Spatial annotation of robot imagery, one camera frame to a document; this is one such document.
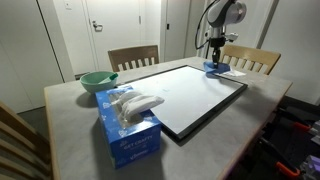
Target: gray table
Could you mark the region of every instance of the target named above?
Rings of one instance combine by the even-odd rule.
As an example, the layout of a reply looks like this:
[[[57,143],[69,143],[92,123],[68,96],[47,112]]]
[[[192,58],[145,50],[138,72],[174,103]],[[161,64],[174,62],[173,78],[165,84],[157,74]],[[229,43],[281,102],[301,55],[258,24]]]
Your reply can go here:
[[[203,69],[193,57],[119,73],[118,83],[182,65]],[[160,151],[114,170],[102,138],[94,95],[79,81],[45,88],[56,179],[223,179],[271,119],[291,82],[246,72],[248,84],[228,108],[199,128],[183,145],[161,134]]]

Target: black cable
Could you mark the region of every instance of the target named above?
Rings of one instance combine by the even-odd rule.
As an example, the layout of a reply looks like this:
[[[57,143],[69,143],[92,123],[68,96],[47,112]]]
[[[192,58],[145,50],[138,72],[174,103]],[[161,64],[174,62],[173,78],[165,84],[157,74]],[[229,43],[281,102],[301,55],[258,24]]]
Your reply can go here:
[[[217,0],[214,0],[211,4],[209,4],[209,6],[206,8],[206,10],[203,12],[203,14],[201,15],[200,21],[198,23],[198,27],[197,27],[197,32],[196,32],[196,37],[195,37],[195,41],[194,41],[194,45],[196,47],[196,49],[201,49],[203,48],[208,42],[209,40],[206,40],[206,42],[204,42],[201,46],[197,46],[197,40],[198,40],[198,33],[199,33],[199,29],[200,29],[200,25],[201,25],[201,21],[203,19],[203,16],[206,14],[206,12],[209,10],[209,8],[216,2]]]

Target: chair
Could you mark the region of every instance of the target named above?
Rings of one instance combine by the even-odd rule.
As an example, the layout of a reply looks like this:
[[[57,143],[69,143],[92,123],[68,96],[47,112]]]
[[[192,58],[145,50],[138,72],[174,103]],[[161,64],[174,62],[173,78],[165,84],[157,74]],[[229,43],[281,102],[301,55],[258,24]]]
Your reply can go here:
[[[47,139],[0,102],[0,179],[51,179]]]
[[[157,45],[109,50],[108,55],[114,72],[120,71],[119,65],[123,70],[127,70],[159,64]]]
[[[269,75],[281,54],[236,45],[225,45],[220,62]]]

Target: tissue box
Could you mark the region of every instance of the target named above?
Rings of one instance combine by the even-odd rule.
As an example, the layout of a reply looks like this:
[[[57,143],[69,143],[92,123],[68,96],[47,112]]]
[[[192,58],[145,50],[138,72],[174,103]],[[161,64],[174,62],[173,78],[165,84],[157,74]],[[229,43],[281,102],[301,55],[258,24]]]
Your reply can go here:
[[[121,106],[114,102],[130,86],[96,93],[103,136],[113,166],[117,169],[160,148],[161,122],[147,110],[135,115],[134,122],[118,118]]]

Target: bowl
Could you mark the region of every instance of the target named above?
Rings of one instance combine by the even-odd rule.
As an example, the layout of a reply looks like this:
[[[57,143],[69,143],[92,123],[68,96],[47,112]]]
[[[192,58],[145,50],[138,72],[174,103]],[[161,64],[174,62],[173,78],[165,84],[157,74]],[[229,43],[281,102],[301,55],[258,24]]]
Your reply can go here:
[[[92,72],[81,76],[80,82],[84,89],[86,89],[89,93],[93,94],[95,92],[114,88],[117,82],[117,78],[111,81],[104,81],[100,83],[101,81],[112,76],[113,74],[115,73],[108,71]]]

